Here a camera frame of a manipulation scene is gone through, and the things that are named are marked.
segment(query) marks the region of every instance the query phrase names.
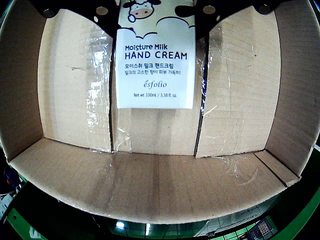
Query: clear tape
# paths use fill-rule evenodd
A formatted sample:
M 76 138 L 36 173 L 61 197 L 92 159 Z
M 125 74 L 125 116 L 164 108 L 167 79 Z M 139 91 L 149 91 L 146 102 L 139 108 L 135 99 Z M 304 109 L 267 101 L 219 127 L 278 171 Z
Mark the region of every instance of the clear tape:
M 243 167 L 247 166 L 247 164 L 243 164 L 247 160 L 243 154 L 216 156 L 212 159 L 219 162 L 221 174 L 231 176 L 236 185 L 247 185 L 254 181 L 259 174 L 257 167 Z
M 109 76 L 113 39 L 94 23 L 90 28 L 85 47 L 88 72 L 86 110 L 91 138 L 88 143 L 91 149 L 111 152 Z

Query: product label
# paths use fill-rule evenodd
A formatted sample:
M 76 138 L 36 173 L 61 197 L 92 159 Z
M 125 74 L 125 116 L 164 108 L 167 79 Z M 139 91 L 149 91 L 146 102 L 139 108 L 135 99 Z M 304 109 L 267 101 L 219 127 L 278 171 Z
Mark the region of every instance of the product label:
M 122 0 L 115 50 L 121 108 L 192 109 L 195 17 L 178 17 L 193 0 Z

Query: cow cartoon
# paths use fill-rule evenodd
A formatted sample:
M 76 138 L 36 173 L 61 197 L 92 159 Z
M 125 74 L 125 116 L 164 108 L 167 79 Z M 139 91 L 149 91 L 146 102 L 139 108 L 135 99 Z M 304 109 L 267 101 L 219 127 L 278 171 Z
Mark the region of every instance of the cow cartoon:
M 123 7 L 130 8 L 128 19 L 134 23 L 136 19 L 146 19 L 150 17 L 155 9 L 153 5 L 161 4 L 160 0 L 130 0 Z

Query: cardboard box wall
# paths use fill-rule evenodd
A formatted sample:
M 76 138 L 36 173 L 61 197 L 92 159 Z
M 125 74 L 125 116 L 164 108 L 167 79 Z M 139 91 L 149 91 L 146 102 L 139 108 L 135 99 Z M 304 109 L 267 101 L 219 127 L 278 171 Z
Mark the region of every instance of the cardboard box wall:
M 299 180 L 320 129 L 319 24 L 306 1 L 282 3 L 275 16 L 281 79 L 266 150 L 195 159 L 99 153 L 43 138 L 37 68 L 45 19 L 28 1 L 15 1 L 0 35 L 0 142 L 7 161 L 71 206 L 133 222 L 212 219 L 275 196 Z M 245 177 L 235 177 L 225 162 Z

